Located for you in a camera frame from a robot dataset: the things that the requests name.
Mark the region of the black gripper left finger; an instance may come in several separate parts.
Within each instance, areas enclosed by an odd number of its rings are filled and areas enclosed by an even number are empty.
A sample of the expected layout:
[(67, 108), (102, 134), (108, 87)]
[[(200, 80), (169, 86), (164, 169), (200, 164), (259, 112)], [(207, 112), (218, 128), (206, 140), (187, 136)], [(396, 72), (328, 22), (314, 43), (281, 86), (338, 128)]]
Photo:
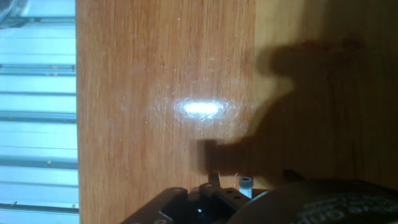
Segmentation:
[(122, 224), (211, 224), (227, 223), (250, 198), (235, 188), (222, 188), (216, 172), (208, 182), (188, 191), (167, 188), (127, 217)]

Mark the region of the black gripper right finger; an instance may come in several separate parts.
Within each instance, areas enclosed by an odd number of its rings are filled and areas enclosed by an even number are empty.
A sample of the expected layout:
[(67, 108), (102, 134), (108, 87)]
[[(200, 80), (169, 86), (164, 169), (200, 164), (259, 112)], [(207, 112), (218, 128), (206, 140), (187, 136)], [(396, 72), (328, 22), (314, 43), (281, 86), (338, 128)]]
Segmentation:
[(283, 170), (282, 176), (283, 176), (284, 183), (293, 183), (293, 182), (304, 181), (304, 177), (292, 169)]

